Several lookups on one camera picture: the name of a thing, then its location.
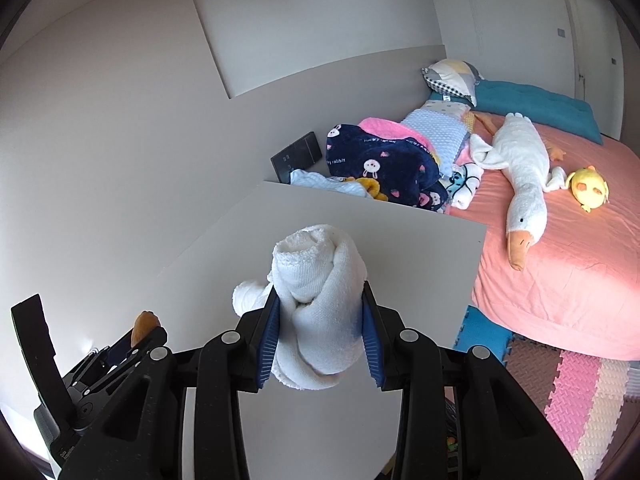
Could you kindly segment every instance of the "white towel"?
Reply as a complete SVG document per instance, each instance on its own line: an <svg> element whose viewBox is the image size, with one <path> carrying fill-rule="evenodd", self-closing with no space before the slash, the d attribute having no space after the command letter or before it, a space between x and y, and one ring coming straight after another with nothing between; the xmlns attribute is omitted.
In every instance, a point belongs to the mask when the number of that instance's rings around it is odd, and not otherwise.
<svg viewBox="0 0 640 480"><path fill-rule="evenodd" d="M330 225L307 227L273 249L269 285L242 282L236 314L262 308L274 286L280 298L280 337L271 367L287 386L322 390L362 355L365 266L351 237Z"/></svg>

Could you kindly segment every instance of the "orange plush toy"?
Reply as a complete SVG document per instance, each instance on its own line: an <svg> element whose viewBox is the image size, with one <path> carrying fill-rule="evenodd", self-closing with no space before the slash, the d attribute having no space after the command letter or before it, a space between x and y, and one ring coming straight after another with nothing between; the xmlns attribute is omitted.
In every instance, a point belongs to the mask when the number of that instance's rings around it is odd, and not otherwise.
<svg viewBox="0 0 640 480"><path fill-rule="evenodd" d="M357 182L369 193L375 200L382 200L382 202L388 202L389 198L384 193L380 193L380 183L375 178L353 178L350 176L345 182Z"/></svg>
<svg viewBox="0 0 640 480"><path fill-rule="evenodd" d="M153 312L143 310L133 324L133 330L131 331L131 348L140 343L140 341L148 336L157 326L160 326L158 316Z"/></svg>

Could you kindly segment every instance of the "yellow stuffed toy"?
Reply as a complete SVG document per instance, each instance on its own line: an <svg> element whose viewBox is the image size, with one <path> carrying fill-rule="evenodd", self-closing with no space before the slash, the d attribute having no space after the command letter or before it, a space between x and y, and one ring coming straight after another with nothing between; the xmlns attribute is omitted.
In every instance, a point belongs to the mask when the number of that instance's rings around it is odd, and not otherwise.
<svg viewBox="0 0 640 480"><path fill-rule="evenodd" d="M358 184L361 184L362 187L369 193L375 200L382 200L383 202L388 202L389 198L384 193L380 193L380 183L375 178L353 178L350 176L347 178L346 182L354 182L356 181Z"/></svg>
<svg viewBox="0 0 640 480"><path fill-rule="evenodd" d="M574 171L566 178L566 186L571 183L571 192L587 213L609 199L609 186L593 166Z"/></svg>

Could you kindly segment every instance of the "blue foam mat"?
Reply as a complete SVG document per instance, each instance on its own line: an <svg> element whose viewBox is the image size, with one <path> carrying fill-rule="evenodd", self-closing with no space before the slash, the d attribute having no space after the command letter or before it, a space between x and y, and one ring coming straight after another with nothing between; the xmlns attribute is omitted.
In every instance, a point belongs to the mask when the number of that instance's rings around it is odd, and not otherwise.
<svg viewBox="0 0 640 480"><path fill-rule="evenodd" d="M475 345L486 346L504 364L507 345L512 338L511 330L490 321L476 307L468 306L453 349L467 352Z"/></svg>

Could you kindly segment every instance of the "pink blanket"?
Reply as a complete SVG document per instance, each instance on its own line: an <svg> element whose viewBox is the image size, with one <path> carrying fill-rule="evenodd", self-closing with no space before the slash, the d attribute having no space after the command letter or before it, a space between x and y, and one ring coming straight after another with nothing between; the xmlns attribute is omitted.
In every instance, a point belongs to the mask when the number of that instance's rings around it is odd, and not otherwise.
<svg viewBox="0 0 640 480"><path fill-rule="evenodd" d="M496 126L503 117L493 116ZM485 171L466 210L454 216L488 226L473 300L492 321L558 348L609 359L640 359L640 160L604 137L604 146L536 124L567 152L569 174L593 164L609 184L610 203L584 212L568 190L545 194L548 223L523 272L511 269L505 222L513 189ZM490 142L480 121L476 133Z"/></svg>
<svg viewBox="0 0 640 480"><path fill-rule="evenodd" d="M368 117L367 119L360 121L358 126L368 134L380 137L380 139L407 139L408 137L413 137L415 140L420 142L421 145L427 148L427 151L433 155L433 158L435 158L437 163L440 163L435 156L436 150L431 141L423 134L416 132L411 128L407 128L404 124L395 123L387 119Z"/></svg>

